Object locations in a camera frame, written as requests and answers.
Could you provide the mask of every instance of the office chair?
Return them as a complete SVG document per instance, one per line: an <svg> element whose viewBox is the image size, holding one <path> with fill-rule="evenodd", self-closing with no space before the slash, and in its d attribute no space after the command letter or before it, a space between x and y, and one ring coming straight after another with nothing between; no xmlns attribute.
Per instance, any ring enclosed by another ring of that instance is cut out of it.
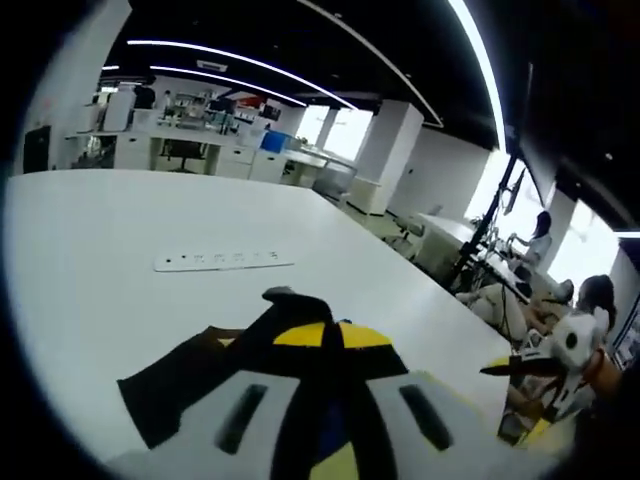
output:
<svg viewBox="0 0 640 480"><path fill-rule="evenodd" d="M188 158L204 160L202 145L198 142L187 140L167 140L164 144L162 155L166 156L168 161L171 161L171 157L182 158L180 167L171 170L171 172L176 173L195 173L187 170L185 166Z"/></svg>
<svg viewBox="0 0 640 480"><path fill-rule="evenodd" d="M347 202L349 190L358 171L355 167L328 160L318 172L311 189L329 201L337 202L342 209Z"/></svg>

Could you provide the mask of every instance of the white pillar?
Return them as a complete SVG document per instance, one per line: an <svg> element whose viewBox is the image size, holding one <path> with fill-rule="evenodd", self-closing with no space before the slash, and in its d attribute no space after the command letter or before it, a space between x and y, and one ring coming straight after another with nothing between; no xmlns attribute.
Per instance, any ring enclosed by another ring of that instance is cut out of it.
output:
<svg viewBox="0 0 640 480"><path fill-rule="evenodd" d="M358 158L358 177L377 183L367 209L384 214L416 143L424 117L410 103L385 100Z"/></svg>
<svg viewBox="0 0 640 480"><path fill-rule="evenodd" d="M318 140L316 140L316 147L318 147L319 149L323 149L325 144L327 143L327 138L329 138L331 127L333 127L333 124L336 121L336 115L338 115L338 110L331 109L327 112L327 116L324 118L322 128L320 129L320 133L318 134Z"/></svg>
<svg viewBox="0 0 640 480"><path fill-rule="evenodd" d="M14 173L22 173L24 135L51 126L49 168L69 168L77 145L65 140L69 123L83 105L91 102L102 67L120 30L131 13L128 0L102 0L70 32L51 60L31 100L16 152Z"/></svg>
<svg viewBox="0 0 640 480"><path fill-rule="evenodd" d="M571 217L573 216L575 208L575 200L567 197L560 190L555 190L551 203L547 208L547 211L551 215L551 229L549 230L549 233L551 234L553 242L551 243L551 248L549 249L546 257L540 263L540 266L538 267L539 270L543 272L548 271L551 263L553 263L553 260L556 258L558 250L560 250L560 245L564 240L564 236L567 233L567 230L569 230Z"/></svg>

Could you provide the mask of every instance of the cable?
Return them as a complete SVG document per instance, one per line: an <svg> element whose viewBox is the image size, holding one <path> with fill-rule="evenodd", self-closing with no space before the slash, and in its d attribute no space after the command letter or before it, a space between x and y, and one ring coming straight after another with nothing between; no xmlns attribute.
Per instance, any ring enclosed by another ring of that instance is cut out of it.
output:
<svg viewBox="0 0 640 480"><path fill-rule="evenodd" d="M507 340L509 340L509 346L511 347L511 353L515 353L513 348L513 338L511 337L511 328L509 328L509 322L507 321L507 292L506 287L502 285L502 323L500 324L500 331L503 327L507 327Z"/></svg>

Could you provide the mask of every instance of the power strip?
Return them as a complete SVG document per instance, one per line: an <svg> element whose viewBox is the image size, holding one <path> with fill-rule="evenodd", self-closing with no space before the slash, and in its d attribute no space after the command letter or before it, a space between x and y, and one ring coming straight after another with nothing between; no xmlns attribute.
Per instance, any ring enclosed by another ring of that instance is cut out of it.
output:
<svg viewBox="0 0 640 480"><path fill-rule="evenodd" d="M293 265L278 250L240 250L212 252L182 252L161 255L156 258L156 272L191 272L198 270L238 270L242 268L265 268Z"/></svg>

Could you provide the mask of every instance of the cabinet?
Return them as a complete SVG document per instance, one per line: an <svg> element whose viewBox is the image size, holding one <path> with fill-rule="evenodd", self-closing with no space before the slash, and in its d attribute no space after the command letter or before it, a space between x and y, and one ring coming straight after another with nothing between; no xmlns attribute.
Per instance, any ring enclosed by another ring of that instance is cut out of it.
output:
<svg viewBox="0 0 640 480"><path fill-rule="evenodd" d="M216 166L216 175L219 177L247 180L250 171L251 164L247 163L218 161L218 165Z"/></svg>
<svg viewBox="0 0 640 480"><path fill-rule="evenodd" d="M215 175L247 180L255 150L243 147L220 147Z"/></svg>
<svg viewBox="0 0 640 480"><path fill-rule="evenodd" d="M149 170L150 154L148 135L118 135L113 168Z"/></svg>
<svg viewBox="0 0 640 480"><path fill-rule="evenodd" d="M249 180L280 183L285 163L287 163L287 159L282 155L258 150L253 157Z"/></svg>

